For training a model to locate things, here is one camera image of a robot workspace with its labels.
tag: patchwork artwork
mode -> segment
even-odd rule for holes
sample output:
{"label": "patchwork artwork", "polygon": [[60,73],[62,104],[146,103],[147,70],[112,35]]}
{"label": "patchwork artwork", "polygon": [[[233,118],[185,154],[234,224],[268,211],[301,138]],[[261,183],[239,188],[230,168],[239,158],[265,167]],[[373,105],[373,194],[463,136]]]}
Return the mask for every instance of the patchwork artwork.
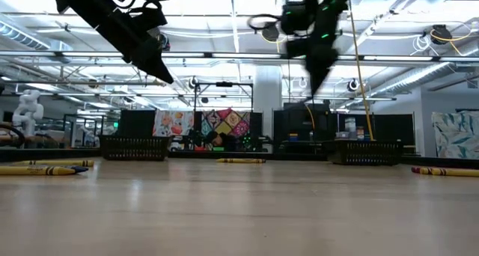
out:
{"label": "patchwork artwork", "polygon": [[194,125],[193,112],[156,110],[153,136],[188,135]]}
{"label": "patchwork artwork", "polygon": [[433,113],[439,158],[479,159],[479,113]]}
{"label": "patchwork artwork", "polygon": [[249,118],[249,112],[236,112],[233,109],[203,112],[201,133],[207,135],[214,130],[217,133],[242,136],[249,132]]}

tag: wall artwork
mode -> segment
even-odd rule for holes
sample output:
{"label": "wall artwork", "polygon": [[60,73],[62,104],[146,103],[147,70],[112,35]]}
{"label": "wall artwork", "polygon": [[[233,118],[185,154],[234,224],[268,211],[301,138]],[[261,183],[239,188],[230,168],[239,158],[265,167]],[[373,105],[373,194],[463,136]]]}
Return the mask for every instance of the wall artwork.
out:
{"label": "wall artwork", "polygon": [[232,109],[203,112],[201,133],[207,135],[215,130],[217,133],[239,137],[249,132],[249,120],[250,112],[236,112]]}
{"label": "wall artwork", "polygon": [[153,136],[188,135],[194,125],[193,112],[156,110]]}

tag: yellow cable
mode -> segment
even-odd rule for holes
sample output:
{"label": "yellow cable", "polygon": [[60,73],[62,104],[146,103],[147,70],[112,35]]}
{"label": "yellow cable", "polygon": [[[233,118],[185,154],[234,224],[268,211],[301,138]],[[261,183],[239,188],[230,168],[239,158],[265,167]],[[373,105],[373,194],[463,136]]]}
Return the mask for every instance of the yellow cable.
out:
{"label": "yellow cable", "polygon": [[316,130],[316,124],[314,123],[314,117],[313,117],[313,112],[311,109],[309,109],[308,105],[305,103],[306,109],[309,112],[309,115],[311,116],[311,123],[313,124],[313,130]]}
{"label": "yellow cable", "polygon": [[469,37],[469,35],[472,34],[472,30],[471,30],[471,31],[469,31],[469,34],[467,34],[466,36],[462,36],[462,37],[455,38],[455,39],[446,39],[446,38],[441,38],[441,37],[439,37],[439,36],[434,35],[434,34],[433,34],[434,31],[435,31],[435,30],[433,29],[433,30],[430,32],[431,37],[434,37],[434,38],[436,38],[437,40],[443,40],[443,41],[446,41],[446,42],[455,42],[455,41],[458,41],[458,40],[464,40],[464,39],[466,39],[467,37]]}
{"label": "yellow cable", "polygon": [[461,55],[461,56],[464,56],[461,51],[458,50],[458,48],[456,47],[456,45],[453,43],[453,42],[449,42],[451,43],[452,47],[454,48],[454,50],[456,50],[457,54]]}
{"label": "yellow cable", "polygon": [[356,66],[358,67],[359,85],[361,86],[362,102],[364,103],[364,108],[366,109],[367,130],[369,130],[369,136],[371,138],[371,141],[374,141],[373,127],[371,126],[371,120],[369,118],[369,108],[367,107],[366,94],[364,93],[364,86],[362,84],[361,66],[359,65],[358,42],[356,40],[356,27],[354,25],[353,5],[351,4],[351,0],[349,3],[351,10],[351,25],[353,26],[354,50],[356,52]]}
{"label": "yellow cable", "polygon": [[283,39],[281,39],[280,41],[276,40],[276,41],[272,42],[272,41],[266,39],[262,33],[260,33],[260,35],[261,35],[261,37],[263,38],[263,40],[265,40],[265,41],[268,42],[268,43],[283,43],[283,42],[287,39],[287,36],[285,35],[285,36],[283,37]]}

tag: wooden floor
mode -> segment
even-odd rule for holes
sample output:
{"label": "wooden floor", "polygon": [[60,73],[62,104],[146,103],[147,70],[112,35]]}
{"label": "wooden floor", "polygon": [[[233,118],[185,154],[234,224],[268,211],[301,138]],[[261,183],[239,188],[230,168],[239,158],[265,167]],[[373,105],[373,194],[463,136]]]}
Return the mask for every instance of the wooden floor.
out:
{"label": "wooden floor", "polygon": [[105,162],[0,177],[0,255],[477,256],[479,179],[406,166]]}

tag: white humanoid robot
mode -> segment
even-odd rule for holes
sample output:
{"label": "white humanoid robot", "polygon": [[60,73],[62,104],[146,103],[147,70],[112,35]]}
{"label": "white humanoid robot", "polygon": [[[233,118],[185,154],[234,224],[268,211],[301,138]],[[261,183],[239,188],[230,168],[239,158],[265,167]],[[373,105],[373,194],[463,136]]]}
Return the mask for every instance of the white humanoid robot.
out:
{"label": "white humanoid robot", "polygon": [[43,106],[38,103],[39,97],[39,91],[23,91],[20,104],[13,113],[13,126],[27,137],[35,135],[36,121],[43,118]]}

